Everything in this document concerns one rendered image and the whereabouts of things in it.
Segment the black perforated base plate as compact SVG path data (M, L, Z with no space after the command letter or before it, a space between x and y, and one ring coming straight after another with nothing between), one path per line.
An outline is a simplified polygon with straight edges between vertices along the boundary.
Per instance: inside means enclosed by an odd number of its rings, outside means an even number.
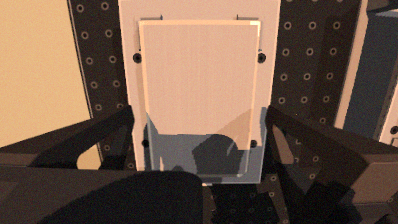
M281 0L270 104L334 123L360 0ZM129 104L118 0L67 0L90 119ZM312 184L322 159L283 131ZM290 224L266 134L260 184L203 186L203 224Z

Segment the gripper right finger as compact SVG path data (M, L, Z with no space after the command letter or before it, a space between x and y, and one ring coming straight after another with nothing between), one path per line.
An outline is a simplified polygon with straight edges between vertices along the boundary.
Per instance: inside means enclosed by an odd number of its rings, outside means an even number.
M275 105L265 124L290 224L322 224L340 205L386 202L398 191L398 147ZM282 129L322 158L312 184Z

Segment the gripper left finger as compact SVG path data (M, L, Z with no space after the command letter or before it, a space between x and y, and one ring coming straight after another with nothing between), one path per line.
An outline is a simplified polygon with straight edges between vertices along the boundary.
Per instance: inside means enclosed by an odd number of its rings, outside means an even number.
M131 105L0 147L0 164L78 169L81 154L118 129L98 169L123 170L135 118Z

